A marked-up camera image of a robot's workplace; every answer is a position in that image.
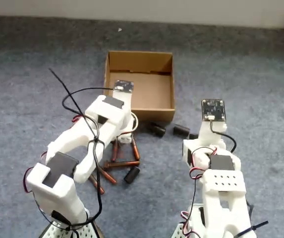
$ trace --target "robotic arm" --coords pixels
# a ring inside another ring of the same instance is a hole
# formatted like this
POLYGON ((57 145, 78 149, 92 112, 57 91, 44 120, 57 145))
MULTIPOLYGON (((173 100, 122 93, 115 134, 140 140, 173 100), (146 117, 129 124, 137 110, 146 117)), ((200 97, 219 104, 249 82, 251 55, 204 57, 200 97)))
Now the robotic arm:
POLYGON ((221 135, 227 129, 223 100, 202 100, 202 116, 197 139, 183 141, 183 161, 191 172, 202 172, 192 179, 202 184, 202 204, 192 204, 181 216, 172 237, 256 238, 245 199, 246 188, 240 159, 226 150, 221 135))
MULTIPOLYGON (((117 138, 122 143, 131 142, 133 123, 137 120, 131 113, 132 92, 132 82, 117 81, 112 97, 100 95, 84 113, 98 122, 99 143, 95 148, 98 161, 112 140, 117 138)), ((45 164, 37 163, 27 177, 38 205, 60 227, 84 223, 89 217, 89 211, 79 199, 74 184, 74 181, 85 182, 96 167, 93 153, 95 135, 85 120, 96 134, 97 128, 92 121, 79 119, 48 145, 45 164), (66 155, 78 146, 88 148, 80 163, 66 155)))

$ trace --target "copper cylinder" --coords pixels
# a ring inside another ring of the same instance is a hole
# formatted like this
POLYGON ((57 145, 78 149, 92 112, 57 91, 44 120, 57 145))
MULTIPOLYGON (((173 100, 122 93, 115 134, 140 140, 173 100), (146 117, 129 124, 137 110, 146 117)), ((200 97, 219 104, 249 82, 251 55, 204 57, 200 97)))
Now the copper cylinder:
POLYGON ((112 162, 114 162, 117 158, 117 150, 118 150, 118 140, 115 139, 114 144, 113 144, 112 157, 111 157, 112 162))
MULTIPOLYGON (((93 175, 89 176, 89 181, 93 184, 93 186, 98 189, 98 181, 96 180, 96 178, 93 175)), ((104 189, 100 186, 100 193, 104 194, 105 191, 104 189)))
POLYGON ((141 157, 140 157, 140 153, 138 152, 134 136, 132 136, 132 149, 133 149, 135 159, 140 160, 141 157))
POLYGON ((126 167, 126 166, 139 166, 139 161, 129 161, 129 162, 105 162, 104 168, 110 169, 114 167, 126 167))
POLYGON ((99 172, 111 183, 116 184, 115 178, 113 178, 109 173, 105 172, 100 166, 98 166, 99 172))

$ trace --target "black cylinder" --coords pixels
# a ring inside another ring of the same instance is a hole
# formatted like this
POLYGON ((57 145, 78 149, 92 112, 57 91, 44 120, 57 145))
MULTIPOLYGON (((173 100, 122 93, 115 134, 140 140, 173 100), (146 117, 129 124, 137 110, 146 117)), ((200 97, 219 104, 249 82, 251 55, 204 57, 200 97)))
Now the black cylinder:
POLYGON ((158 137, 163 137, 166 133, 166 129, 154 122, 149 125, 149 129, 158 137))
POLYGON ((136 176, 140 173, 140 169, 138 167, 133 167, 127 175, 124 177, 124 181, 127 183, 132 183, 136 176))
POLYGON ((186 138, 190 133, 190 129, 182 125, 176 124, 173 128, 173 134, 186 138))
POLYGON ((198 139, 198 134, 189 134, 189 140, 198 139))

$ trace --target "open cardboard box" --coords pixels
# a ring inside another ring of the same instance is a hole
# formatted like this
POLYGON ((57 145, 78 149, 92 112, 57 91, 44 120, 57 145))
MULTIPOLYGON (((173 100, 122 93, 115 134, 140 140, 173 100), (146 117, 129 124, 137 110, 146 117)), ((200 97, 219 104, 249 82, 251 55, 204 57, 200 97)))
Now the open cardboard box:
POLYGON ((113 87, 117 80, 134 83, 131 107, 139 120, 172 121, 175 99, 171 53, 110 51, 105 87, 113 87))

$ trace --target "white wall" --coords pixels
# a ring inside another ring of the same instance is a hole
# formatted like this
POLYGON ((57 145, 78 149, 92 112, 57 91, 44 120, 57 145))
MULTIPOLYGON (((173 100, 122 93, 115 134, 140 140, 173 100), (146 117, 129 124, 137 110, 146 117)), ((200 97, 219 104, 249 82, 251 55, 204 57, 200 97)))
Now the white wall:
POLYGON ((284 28, 284 0, 0 0, 0 15, 284 28))

